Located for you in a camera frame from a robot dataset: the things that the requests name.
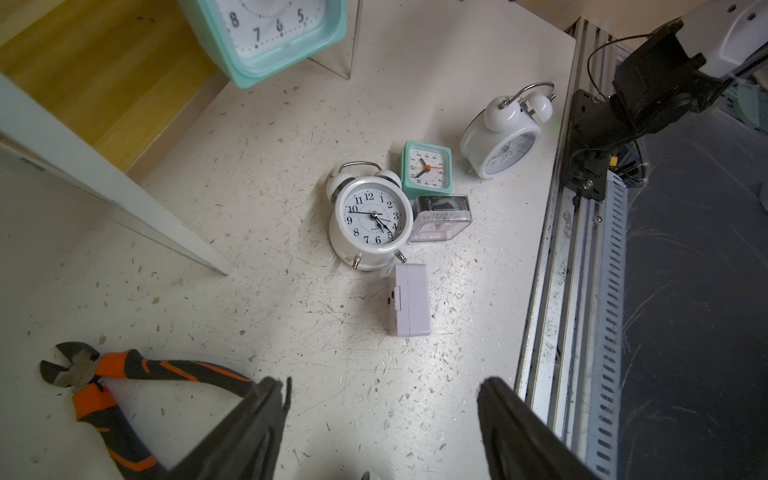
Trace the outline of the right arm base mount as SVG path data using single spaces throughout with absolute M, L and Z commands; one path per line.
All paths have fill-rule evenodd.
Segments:
M 609 158 L 644 134 L 629 122 L 618 100 L 599 100 L 577 89 L 568 115 L 562 184 L 584 198 L 604 200 Z

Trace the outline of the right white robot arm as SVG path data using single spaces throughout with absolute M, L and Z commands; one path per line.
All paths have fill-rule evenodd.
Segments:
M 657 28 L 616 70 L 604 125 L 617 140 L 701 112 L 767 58 L 765 1 L 708 1 Z

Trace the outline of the transparent grey square clock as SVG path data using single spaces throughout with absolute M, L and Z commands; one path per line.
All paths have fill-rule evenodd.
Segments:
M 473 221 L 465 195 L 420 196 L 414 201 L 413 212 L 411 243 L 450 241 Z

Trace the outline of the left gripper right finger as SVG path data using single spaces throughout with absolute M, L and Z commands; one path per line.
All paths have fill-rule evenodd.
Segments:
M 596 477 L 501 378 L 485 379 L 477 402 L 491 478 Z

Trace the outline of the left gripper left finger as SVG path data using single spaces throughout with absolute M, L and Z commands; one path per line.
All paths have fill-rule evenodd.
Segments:
M 169 473 L 167 479 L 271 479 L 292 400 L 291 378 L 266 377 Z

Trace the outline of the small mint square clock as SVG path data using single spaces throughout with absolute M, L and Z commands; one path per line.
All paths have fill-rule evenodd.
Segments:
M 401 154 L 402 189 L 410 200 L 452 194 L 452 151 L 443 146 L 407 141 Z

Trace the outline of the lilac square alarm clock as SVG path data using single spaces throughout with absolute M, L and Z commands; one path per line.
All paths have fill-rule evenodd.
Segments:
M 395 265 L 388 277 L 389 333 L 397 337 L 431 333 L 429 285 L 424 264 Z

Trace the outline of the mint square alarm clock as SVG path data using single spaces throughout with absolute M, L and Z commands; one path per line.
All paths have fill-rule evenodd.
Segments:
M 341 41 L 340 0 L 181 1 L 198 43 L 241 89 L 249 88 Z

